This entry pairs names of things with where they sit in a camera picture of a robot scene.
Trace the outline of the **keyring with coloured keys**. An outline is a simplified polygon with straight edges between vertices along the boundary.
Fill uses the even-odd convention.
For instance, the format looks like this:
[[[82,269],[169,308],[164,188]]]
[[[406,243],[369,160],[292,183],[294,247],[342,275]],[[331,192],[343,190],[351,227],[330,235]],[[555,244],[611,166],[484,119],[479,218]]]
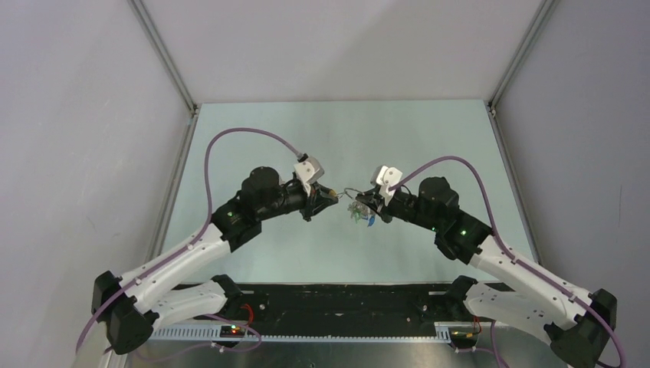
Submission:
[[[344,188],[343,195],[350,200],[347,211],[350,213],[350,218],[356,223],[364,221],[367,227],[372,227],[376,220],[376,214],[372,212],[367,205],[362,204],[356,199],[356,196],[361,191],[353,188]]]

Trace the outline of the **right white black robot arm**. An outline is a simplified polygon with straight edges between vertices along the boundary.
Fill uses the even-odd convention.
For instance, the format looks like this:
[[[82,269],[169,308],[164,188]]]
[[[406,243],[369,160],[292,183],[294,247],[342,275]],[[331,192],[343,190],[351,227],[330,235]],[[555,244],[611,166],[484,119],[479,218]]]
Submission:
[[[493,228],[462,210],[446,178],[424,179],[417,194],[377,186],[356,201],[384,222],[400,219],[432,230],[434,243],[459,260],[508,286],[497,291],[459,276],[445,299],[455,320],[469,315],[499,320],[545,343],[571,367],[597,367],[616,328],[617,298],[605,289],[588,291],[556,276],[497,240]]]

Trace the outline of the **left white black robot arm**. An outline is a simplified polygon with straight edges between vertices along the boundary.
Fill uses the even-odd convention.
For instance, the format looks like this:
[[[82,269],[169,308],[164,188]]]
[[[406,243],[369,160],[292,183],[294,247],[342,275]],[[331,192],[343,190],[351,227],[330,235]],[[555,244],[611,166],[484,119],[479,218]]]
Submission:
[[[107,340],[119,355],[142,346],[154,332],[204,314],[233,319],[241,313],[241,289],[227,275],[179,289],[208,263],[230,255],[261,234],[262,223],[292,212],[309,222],[337,204],[334,191],[318,183],[323,169],[294,165],[287,182],[277,171],[253,169],[232,199],[208,212],[207,222],[185,241],[120,276],[106,271],[94,282],[92,312],[107,327]]]

